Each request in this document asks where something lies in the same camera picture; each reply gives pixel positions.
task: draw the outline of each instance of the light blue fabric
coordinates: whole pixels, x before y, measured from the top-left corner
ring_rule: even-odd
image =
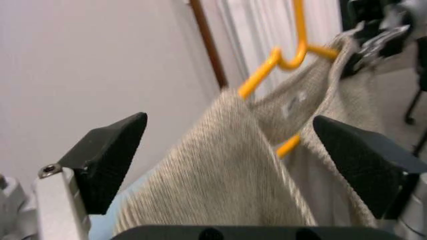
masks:
[[[126,190],[116,195],[105,215],[89,216],[91,223],[89,231],[90,240],[106,240],[113,237],[113,229],[116,224],[116,217],[119,213],[122,201],[126,199],[129,193],[137,190],[137,187],[140,187],[149,178],[152,172],[153,170],[150,170],[132,183],[132,185],[130,185]]]

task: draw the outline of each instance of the brown pole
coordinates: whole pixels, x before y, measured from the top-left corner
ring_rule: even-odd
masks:
[[[209,55],[210,63],[212,64],[213,72],[216,76],[216,81],[221,89],[227,87],[228,82],[224,73],[223,65],[215,46],[214,39],[212,38],[205,13],[203,12],[202,4],[200,3],[200,0],[190,0],[190,5],[193,9],[195,20],[197,22],[198,29],[200,30],[204,46],[206,47],[207,54]]]

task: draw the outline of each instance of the knit fabric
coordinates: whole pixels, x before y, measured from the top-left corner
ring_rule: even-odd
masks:
[[[383,132],[375,75],[365,69],[341,79],[345,64],[358,47],[347,35],[337,37],[330,46],[340,49],[333,64],[318,58],[264,99],[252,103],[251,110],[272,145],[300,134],[300,145],[283,162],[319,225],[375,227],[371,211],[339,173],[313,129],[313,118],[324,115],[364,130]]]
[[[316,115],[377,132],[381,127],[372,106],[372,74],[340,80],[356,45],[341,35],[331,46],[340,49],[333,63],[317,59],[262,100],[249,103],[233,90],[222,92],[149,180],[123,202],[115,233],[152,224],[314,226],[316,219],[321,225],[341,221],[374,227],[372,213],[312,127]],[[296,133],[301,145],[278,159],[273,146]],[[308,170],[320,180],[304,177]],[[331,186],[314,188],[319,183]],[[341,210],[346,212],[330,217]]]

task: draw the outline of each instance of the yellow hanger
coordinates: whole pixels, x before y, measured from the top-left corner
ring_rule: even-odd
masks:
[[[283,70],[290,70],[298,68],[303,62],[306,53],[312,52],[320,56],[335,59],[338,56],[338,51],[335,49],[309,45],[307,43],[306,23],[304,19],[303,0],[293,0],[293,10],[295,12],[296,31],[298,33],[298,49],[296,56],[291,61],[286,61],[282,58],[282,51],[280,48],[275,47],[270,54],[270,57],[252,74],[246,82],[238,89],[238,94],[246,99],[262,80],[278,65]],[[300,136],[294,135],[287,142],[285,142],[276,151],[279,158],[284,157],[288,152],[295,148],[300,142]]]

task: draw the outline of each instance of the screw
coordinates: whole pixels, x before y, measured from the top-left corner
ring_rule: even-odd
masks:
[[[0,189],[3,190],[8,186],[8,182],[6,182],[5,176],[0,174]]]
[[[40,169],[40,171],[38,171],[38,178],[44,179],[44,178],[47,178],[51,175],[60,173],[62,171],[63,171],[63,169],[62,169],[61,165],[59,165],[58,163],[49,164],[49,165],[42,167]]]

